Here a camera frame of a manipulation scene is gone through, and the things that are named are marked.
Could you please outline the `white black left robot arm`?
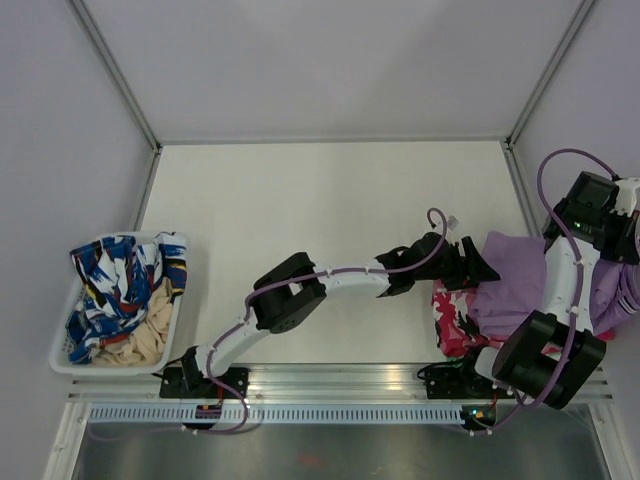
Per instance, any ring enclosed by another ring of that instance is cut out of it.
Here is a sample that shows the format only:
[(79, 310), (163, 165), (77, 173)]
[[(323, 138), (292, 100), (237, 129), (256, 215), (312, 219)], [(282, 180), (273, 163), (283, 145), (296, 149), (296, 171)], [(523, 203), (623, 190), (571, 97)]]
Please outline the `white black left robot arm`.
[(197, 397), (210, 395), (218, 378), (244, 352), (269, 335), (297, 328), (323, 301), (338, 294), (393, 297), (420, 281), (438, 281), (448, 291), (461, 291), (499, 279), (469, 236), (451, 243), (444, 234), (430, 232), (367, 264), (337, 268), (298, 252), (254, 283), (243, 313), (216, 340), (184, 353), (182, 383)]

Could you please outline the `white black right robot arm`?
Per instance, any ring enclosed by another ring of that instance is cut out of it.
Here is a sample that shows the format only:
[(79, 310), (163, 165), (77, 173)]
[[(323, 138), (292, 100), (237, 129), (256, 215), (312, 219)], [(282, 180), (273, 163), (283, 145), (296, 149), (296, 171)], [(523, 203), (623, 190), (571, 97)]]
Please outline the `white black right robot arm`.
[(604, 359), (593, 277), (605, 262), (619, 269), (639, 264), (639, 180), (582, 172), (547, 211), (541, 304), (500, 348), (485, 347), (456, 370), (466, 395), (480, 395), (493, 381), (515, 391), (521, 405), (560, 410)]

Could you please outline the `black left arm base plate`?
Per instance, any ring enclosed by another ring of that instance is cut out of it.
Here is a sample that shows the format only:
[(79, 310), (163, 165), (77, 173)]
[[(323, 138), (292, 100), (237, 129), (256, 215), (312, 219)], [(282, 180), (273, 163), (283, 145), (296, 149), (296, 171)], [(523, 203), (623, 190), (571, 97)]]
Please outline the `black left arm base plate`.
[[(242, 398), (247, 396), (250, 370), (244, 367), (231, 367), (218, 381), (234, 389)], [(212, 383), (209, 379), (200, 379), (194, 388), (186, 384), (181, 367), (170, 366), (162, 372), (159, 397), (163, 399), (237, 399), (227, 388)]]

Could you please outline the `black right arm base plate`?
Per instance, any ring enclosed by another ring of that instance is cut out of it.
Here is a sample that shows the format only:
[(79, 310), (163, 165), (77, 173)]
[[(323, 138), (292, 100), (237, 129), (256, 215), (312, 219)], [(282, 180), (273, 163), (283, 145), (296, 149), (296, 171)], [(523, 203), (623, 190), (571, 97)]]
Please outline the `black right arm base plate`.
[(416, 373), (430, 400), (493, 400), (509, 399), (511, 395), (504, 389), (478, 375), (471, 367), (461, 362), (429, 364)]

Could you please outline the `purple trousers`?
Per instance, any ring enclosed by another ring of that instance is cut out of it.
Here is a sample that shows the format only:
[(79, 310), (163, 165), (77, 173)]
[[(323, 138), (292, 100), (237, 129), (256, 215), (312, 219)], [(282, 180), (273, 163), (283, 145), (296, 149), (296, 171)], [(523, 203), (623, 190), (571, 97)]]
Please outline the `purple trousers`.
[[(547, 276), (544, 241), (491, 231), (482, 257), (500, 279), (482, 283), (469, 306), (480, 333), (508, 337), (542, 306)], [(593, 270), (589, 311), (593, 333), (603, 334), (639, 312), (639, 267), (599, 260)]]

